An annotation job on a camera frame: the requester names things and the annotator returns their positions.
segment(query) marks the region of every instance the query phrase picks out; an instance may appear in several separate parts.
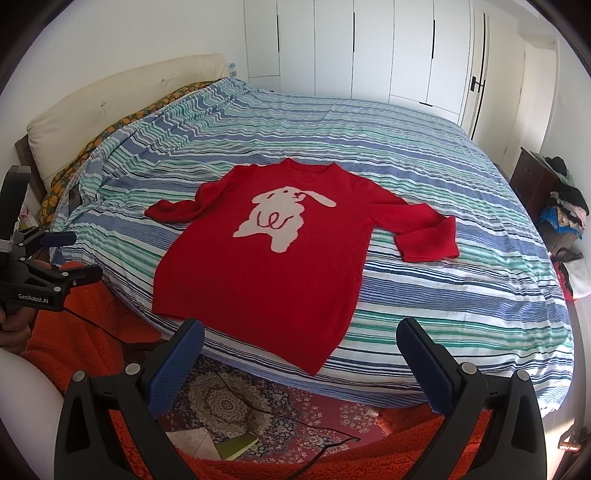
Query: sweater neckline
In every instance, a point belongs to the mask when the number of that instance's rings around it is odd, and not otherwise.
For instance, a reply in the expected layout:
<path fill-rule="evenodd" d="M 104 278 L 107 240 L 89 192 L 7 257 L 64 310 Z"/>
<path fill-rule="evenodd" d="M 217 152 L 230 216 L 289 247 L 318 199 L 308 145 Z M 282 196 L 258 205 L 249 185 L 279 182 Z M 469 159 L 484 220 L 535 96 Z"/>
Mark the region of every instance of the sweater neckline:
<path fill-rule="evenodd" d="M 299 163 L 291 158 L 287 157 L 285 160 L 281 162 L 288 168 L 292 173 L 297 175 L 324 175 L 333 170 L 338 165 L 335 162 L 331 162 L 330 164 L 318 164 L 318 165 L 310 165 L 307 163 Z"/>

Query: patterned rug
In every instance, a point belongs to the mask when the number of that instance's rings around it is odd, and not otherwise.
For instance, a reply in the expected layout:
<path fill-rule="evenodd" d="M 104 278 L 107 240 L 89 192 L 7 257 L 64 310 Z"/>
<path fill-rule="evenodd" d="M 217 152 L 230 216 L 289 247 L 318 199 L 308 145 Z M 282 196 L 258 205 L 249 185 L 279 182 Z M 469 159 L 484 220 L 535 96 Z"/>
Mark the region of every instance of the patterned rug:
<path fill-rule="evenodd" d="M 376 412 L 367 405 L 285 387 L 203 355 L 187 377 L 172 410 L 159 416 L 158 422 L 164 430 L 174 432 L 204 427 L 213 443 L 246 432 L 256 433 L 260 436 L 259 442 L 239 458 L 247 462 L 302 462 L 313 458 L 327 443 L 347 438 L 330 430 L 314 429 L 253 410 L 232 394 L 220 377 L 256 408 L 361 437 L 361 441 L 331 448 L 325 455 L 366 445 L 385 436 L 376 422 Z"/>

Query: pillow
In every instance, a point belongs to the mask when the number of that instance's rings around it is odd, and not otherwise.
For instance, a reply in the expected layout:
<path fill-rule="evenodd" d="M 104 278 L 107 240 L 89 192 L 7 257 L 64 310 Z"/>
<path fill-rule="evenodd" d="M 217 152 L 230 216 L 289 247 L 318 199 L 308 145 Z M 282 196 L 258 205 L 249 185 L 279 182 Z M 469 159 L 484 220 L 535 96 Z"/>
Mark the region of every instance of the pillow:
<path fill-rule="evenodd" d="M 132 113 L 131 115 L 123 117 L 121 120 L 105 128 L 99 135 L 90 140 L 90 142 L 88 142 L 88 144 L 81 150 L 81 152 L 78 153 L 78 156 L 53 177 L 51 186 L 48 189 L 48 193 L 41 202 L 41 209 L 37 213 L 37 222 L 39 223 L 39 227 L 41 229 L 49 229 L 51 223 L 53 222 L 53 215 L 56 211 L 57 204 L 59 203 L 65 188 L 70 183 L 70 180 L 74 177 L 80 166 L 82 166 L 92 151 L 98 147 L 103 142 L 103 140 L 109 137 L 116 130 L 120 129 L 122 126 L 128 125 L 131 122 L 135 122 L 140 118 L 150 115 L 160 110 L 165 105 L 168 105 L 170 102 L 173 102 L 177 98 L 181 98 L 182 96 L 187 95 L 190 92 L 194 92 L 195 90 L 205 88 L 214 82 L 217 82 L 217 80 L 194 82 L 190 85 L 185 85 L 184 87 L 175 90 L 173 93 L 169 93 L 167 96 L 161 98 L 158 100 L 158 102 L 154 102 L 151 105 L 148 105 L 147 107 Z"/>
<path fill-rule="evenodd" d="M 29 122 L 39 174 L 51 179 L 97 132 L 183 85 L 228 76 L 222 55 L 192 55 L 116 73 L 77 90 Z"/>

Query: cream headboard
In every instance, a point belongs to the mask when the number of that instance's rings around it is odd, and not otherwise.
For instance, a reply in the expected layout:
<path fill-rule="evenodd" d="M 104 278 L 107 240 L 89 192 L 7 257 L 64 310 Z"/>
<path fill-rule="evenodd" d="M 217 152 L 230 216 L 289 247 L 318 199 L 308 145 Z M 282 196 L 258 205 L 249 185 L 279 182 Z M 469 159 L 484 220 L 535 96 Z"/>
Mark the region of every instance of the cream headboard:
<path fill-rule="evenodd" d="M 69 94 L 27 125 L 45 186 L 105 128 L 193 82 L 228 76 L 220 54 L 193 55 L 127 70 Z"/>

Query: sweater sleeve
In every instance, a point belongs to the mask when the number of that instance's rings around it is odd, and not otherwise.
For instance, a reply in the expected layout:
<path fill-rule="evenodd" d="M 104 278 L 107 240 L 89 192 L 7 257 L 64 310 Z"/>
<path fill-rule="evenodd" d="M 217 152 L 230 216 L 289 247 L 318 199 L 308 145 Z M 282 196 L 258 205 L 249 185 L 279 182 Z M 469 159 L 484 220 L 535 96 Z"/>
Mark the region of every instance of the sweater sleeve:
<path fill-rule="evenodd" d="M 160 200 L 144 213 L 147 217 L 162 223 L 189 223 L 195 220 L 221 193 L 234 182 L 236 170 L 234 167 L 220 180 L 202 183 L 197 189 L 194 200 L 181 200 L 172 203 Z"/>
<path fill-rule="evenodd" d="M 370 180 L 363 184 L 369 217 L 376 226 L 396 233 L 394 242 L 404 261 L 428 262 L 460 255 L 454 216 L 443 216 L 426 203 L 409 205 Z"/>

